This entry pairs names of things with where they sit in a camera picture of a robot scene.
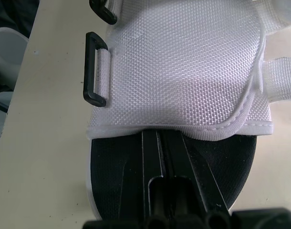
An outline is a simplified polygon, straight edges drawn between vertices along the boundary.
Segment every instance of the black plastic buckle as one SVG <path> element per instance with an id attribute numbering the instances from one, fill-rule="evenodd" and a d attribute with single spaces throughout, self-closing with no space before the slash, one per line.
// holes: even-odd
<path id="1" fill-rule="evenodd" d="M 96 50 L 99 49 L 108 50 L 106 43 L 96 33 L 88 32 L 86 34 L 83 97 L 91 105 L 105 107 L 106 100 L 94 93 L 94 60 Z"/>
<path id="2" fill-rule="evenodd" d="M 115 25 L 117 18 L 106 7 L 107 0 L 89 0 L 89 5 L 92 10 L 106 23 Z"/>

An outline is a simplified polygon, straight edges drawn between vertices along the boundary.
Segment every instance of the white table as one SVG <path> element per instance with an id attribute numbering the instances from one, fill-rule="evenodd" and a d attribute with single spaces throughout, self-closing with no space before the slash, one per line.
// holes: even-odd
<path id="1" fill-rule="evenodd" d="M 91 106 L 83 100 L 85 34 L 105 38 L 88 1 L 42 0 L 0 140 L 0 228 L 78 229 L 94 219 L 86 188 Z M 291 55 L 291 29 L 267 56 Z M 233 209 L 291 209 L 291 102 L 272 105 L 273 136 L 259 137 Z"/>

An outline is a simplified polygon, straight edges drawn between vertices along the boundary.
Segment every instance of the white strap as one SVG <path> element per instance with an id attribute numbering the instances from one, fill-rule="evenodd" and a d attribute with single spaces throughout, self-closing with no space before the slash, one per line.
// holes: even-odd
<path id="1" fill-rule="evenodd" d="M 273 0 L 273 6 L 279 18 L 291 24 L 291 0 Z"/>
<path id="2" fill-rule="evenodd" d="M 291 58 L 265 62 L 263 76 L 270 103 L 291 99 Z"/>
<path id="3" fill-rule="evenodd" d="M 255 7 L 263 22 L 266 35 L 289 26 L 288 23 L 278 17 L 272 0 L 255 0 Z"/>
<path id="4" fill-rule="evenodd" d="M 117 19 L 120 18 L 121 7 L 122 7 L 123 0 L 110 0 L 108 4 L 108 10 L 112 12 Z"/>
<path id="5" fill-rule="evenodd" d="M 95 83 L 95 92 L 104 99 L 109 99 L 109 78 L 111 54 L 106 49 L 98 50 L 97 74 Z"/>

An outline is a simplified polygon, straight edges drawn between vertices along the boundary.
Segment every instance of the white fabric upper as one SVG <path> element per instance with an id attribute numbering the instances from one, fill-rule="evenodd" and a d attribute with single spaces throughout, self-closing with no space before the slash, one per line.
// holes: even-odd
<path id="1" fill-rule="evenodd" d="M 271 134 L 268 97 L 291 98 L 291 59 L 263 62 L 263 51 L 265 35 L 291 22 L 286 1 L 110 0 L 118 21 L 96 76 L 107 106 L 93 108 L 88 137 Z"/>

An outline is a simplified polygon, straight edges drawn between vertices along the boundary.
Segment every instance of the black plastic frame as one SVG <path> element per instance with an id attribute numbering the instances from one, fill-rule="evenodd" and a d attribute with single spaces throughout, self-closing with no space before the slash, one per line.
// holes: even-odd
<path id="1" fill-rule="evenodd" d="M 106 2 L 107 0 L 89 0 L 89 5 L 102 20 L 110 25 L 115 25 L 117 18 L 105 7 Z"/>
<path id="2" fill-rule="evenodd" d="M 106 100 L 100 95 L 94 93 L 94 61 L 96 50 L 106 49 L 107 45 L 103 39 L 94 32 L 88 32 L 86 34 L 85 45 L 85 67 L 84 67 L 84 87 L 83 97 L 84 100 L 91 105 L 97 107 L 105 107 Z"/>

